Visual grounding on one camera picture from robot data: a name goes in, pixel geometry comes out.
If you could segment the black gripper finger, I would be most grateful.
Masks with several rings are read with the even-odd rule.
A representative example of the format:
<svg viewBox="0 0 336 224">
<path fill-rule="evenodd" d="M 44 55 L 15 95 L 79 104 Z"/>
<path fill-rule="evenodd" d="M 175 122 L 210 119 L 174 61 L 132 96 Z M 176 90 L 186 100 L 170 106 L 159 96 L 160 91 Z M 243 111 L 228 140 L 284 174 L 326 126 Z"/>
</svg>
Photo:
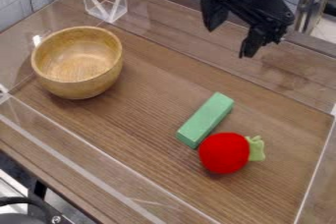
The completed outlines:
<svg viewBox="0 0 336 224">
<path fill-rule="evenodd" d="M 204 25 L 208 31 L 214 31 L 228 18 L 227 0 L 202 0 L 202 12 Z"/>
<path fill-rule="evenodd" d="M 252 26 L 240 46 L 239 57 L 252 58 L 267 44 L 280 42 L 282 34 L 278 26 Z"/>
</svg>

